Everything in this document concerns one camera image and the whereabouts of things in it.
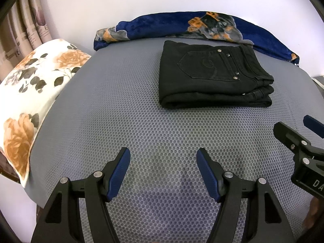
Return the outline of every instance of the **beige curtain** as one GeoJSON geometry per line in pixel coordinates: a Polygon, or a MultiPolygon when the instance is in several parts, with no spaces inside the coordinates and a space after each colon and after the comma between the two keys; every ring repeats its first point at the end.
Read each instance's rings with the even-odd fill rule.
{"type": "Polygon", "coordinates": [[[0,81],[42,43],[52,40],[40,0],[18,0],[0,25],[0,81]]]}

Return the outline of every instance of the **bed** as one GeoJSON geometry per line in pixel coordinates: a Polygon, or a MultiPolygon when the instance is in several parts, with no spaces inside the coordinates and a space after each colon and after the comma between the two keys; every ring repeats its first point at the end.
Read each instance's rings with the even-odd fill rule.
{"type": "MultiPolygon", "coordinates": [[[[71,180],[102,169],[121,147],[131,163],[108,210],[121,242],[205,242],[218,206],[195,162],[200,147],[240,178],[266,178],[297,237],[311,195],[290,181],[293,153],[272,133],[282,121],[323,147],[303,126],[310,115],[324,121],[324,100],[305,71],[255,51],[274,77],[269,108],[163,109],[158,101],[159,61],[166,40],[233,46],[188,38],[147,38],[113,43],[96,52],[61,91],[30,154],[25,191],[43,207],[63,176],[71,180]]],[[[234,242],[240,242],[246,201],[234,242]]],[[[85,241],[91,242],[85,202],[85,241]]]]}

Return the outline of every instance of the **black pants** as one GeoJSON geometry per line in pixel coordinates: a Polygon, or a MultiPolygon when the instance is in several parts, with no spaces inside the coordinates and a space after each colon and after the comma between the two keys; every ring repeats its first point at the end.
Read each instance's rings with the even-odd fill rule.
{"type": "Polygon", "coordinates": [[[188,45],[165,41],[159,100],[164,108],[268,107],[273,77],[247,45],[188,45]]]}

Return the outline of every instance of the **white wall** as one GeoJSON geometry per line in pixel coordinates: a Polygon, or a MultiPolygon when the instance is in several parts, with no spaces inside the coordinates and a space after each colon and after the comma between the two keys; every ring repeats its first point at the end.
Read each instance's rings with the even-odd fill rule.
{"type": "Polygon", "coordinates": [[[54,38],[93,54],[98,29],[143,14],[214,11],[240,17],[273,33],[300,57],[309,75],[324,75],[324,23],[309,0],[41,0],[54,38]]]}
{"type": "Polygon", "coordinates": [[[0,209],[22,242],[30,242],[36,226],[36,204],[22,186],[0,175],[0,209]]]}

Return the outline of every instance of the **blue blanket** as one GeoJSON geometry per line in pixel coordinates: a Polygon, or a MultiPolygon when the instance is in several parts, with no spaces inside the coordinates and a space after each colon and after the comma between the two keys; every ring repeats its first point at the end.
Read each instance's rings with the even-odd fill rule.
{"type": "Polygon", "coordinates": [[[110,43],[149,37],[185,37],[250,44],[268,56],[296,65],[299,56],[273,34],[241,18],[214,12],[175,12],[142,15],[130,22],[98,30],[93,44],[99,50],[110,43]]]}

